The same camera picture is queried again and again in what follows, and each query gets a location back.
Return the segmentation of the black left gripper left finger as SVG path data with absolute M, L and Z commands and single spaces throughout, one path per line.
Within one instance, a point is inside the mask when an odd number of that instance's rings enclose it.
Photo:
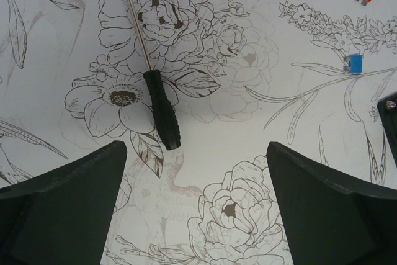
M 114 141 L 1 188 L 1 264 L 100 264 L 126 160 Z

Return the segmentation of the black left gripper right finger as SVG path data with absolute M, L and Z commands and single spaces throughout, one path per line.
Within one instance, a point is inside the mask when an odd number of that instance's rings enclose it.
M 396 264 L 396 190 L 278 142 L 267 162 L 294 264 Z

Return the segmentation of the black fuse box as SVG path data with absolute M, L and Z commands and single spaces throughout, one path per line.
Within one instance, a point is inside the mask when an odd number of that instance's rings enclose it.
M 396 93 L 386 96 L 377 104 L 381 123 L 387 137 L 394 162 L 397 162 L 397 114 Z

